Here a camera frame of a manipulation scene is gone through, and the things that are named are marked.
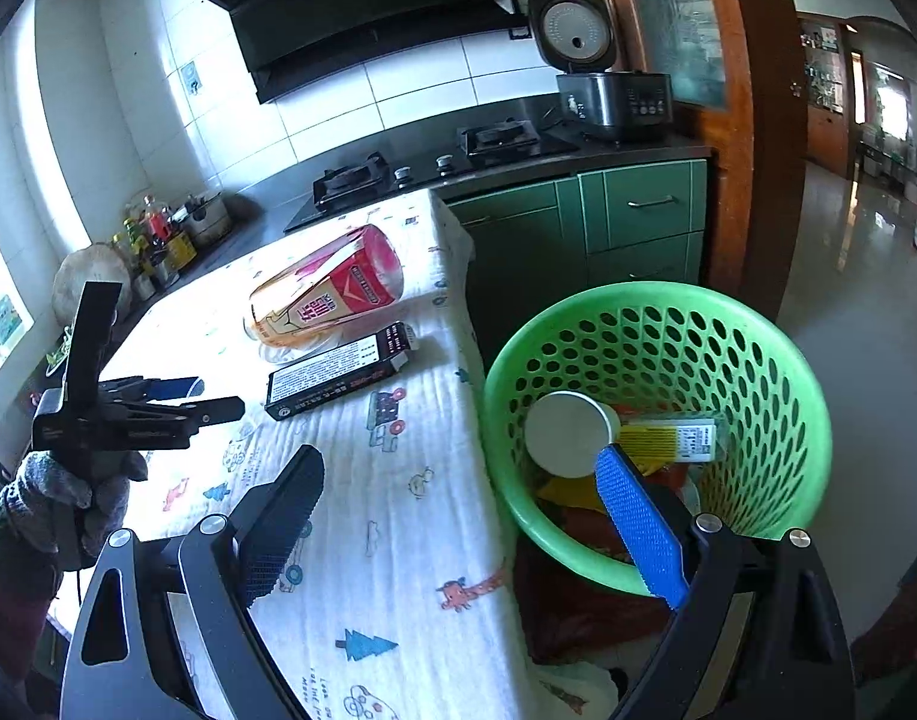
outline fabric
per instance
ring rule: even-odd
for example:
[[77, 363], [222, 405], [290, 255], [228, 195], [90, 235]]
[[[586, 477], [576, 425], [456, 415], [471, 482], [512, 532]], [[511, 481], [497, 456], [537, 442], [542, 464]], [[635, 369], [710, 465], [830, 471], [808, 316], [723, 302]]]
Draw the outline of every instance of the fabric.
[[[248, 295], [260, 279], [364, 223], [378, 225], [398, 252], [404, 295], [341, 325], [330, 345], [402, 319], [420, 348], [396, 376], [276, 422], [263, 410], [276, 365], [244, 332]], [[590, 685], [586, 696], [573, 675], [557, 685], [566, 698], [554, 693], [546, 686], [556, 687], [554, 672], [538, 672], [525, 654], [510, 589], [514, 554], [479, 440], [484, 376], [464, 300], [470, 255], [468, 235], [427, 191], [383, 201], [164, 298], [103, 374], [200, 375], [204, 397], [246, 402], [238, 423], [202, 429], [190, 449], [148, 458], [149, 480], [133, 485], [125, 517], [139, 538], [181, 535], [206, 514], [231, 512], [303, 443], [321, 451], [322, 498], [276, 589], [250, 610], [314, 718], [603, 718], [614, 708], [607, 685]], [[77, 606], [66, 580], [52, 606], [66, 630]], [[205, 709], [227, 717], [185, 597], [172, 596], [172, 608]]]

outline rice cooker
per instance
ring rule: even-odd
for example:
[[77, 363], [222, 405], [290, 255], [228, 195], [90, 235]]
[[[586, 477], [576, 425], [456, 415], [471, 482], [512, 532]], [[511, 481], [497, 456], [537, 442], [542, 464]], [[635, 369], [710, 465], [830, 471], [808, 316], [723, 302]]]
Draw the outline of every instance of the rice cooker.
[[671, 131], [671, 77], [609, 70], [618, 39], [604, 0], [528, 0], [542, 58], [558, 76], [562, 114], [607, 141], [660, 140]]

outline cabinet door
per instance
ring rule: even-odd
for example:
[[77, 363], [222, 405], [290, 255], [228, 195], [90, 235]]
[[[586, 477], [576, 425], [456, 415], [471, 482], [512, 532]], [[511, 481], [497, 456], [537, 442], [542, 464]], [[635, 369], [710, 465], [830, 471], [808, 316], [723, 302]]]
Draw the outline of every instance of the cabinet door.
[[588, 258], [589, 287], [620, 281], [696, 284], [701, 245], [702, 233], [696, 232], [592, 254]]
[[485, 367], [529, 319], [585, 288], [582, 251], [558, 207], [466, 226], [474, 239], [468, 310]]

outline glass door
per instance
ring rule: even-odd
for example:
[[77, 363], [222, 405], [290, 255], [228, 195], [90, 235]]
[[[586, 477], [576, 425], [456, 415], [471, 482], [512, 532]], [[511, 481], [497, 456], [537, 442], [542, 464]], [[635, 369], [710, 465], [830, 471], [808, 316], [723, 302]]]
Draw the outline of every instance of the glass door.
[[647, 69], [668, 73], [676, 100], [725, 107], [725, 63], [711, 0], [635, 0]]

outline green plastic basket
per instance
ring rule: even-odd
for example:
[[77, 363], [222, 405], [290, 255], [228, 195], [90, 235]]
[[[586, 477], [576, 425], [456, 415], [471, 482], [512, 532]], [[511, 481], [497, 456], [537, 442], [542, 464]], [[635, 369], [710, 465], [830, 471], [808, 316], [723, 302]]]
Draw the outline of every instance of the green plastic basket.
[[647, 595], [633, 565], [580, 544], [538, 508], [548, 478], [524, 448], [535, 399], [575, 389], [639, 410], [715, 410], [728, 455], [711, 464], [702, 509], [737, 533], [781, 538], [807, 527], [831, 471], [825, 399], [801, 352], [732, 298], [672, 282], [587, 290], [541, 312], [505, 344], [485, 383], [482, 431], [495, 490], [525, 533], [572, 571]]

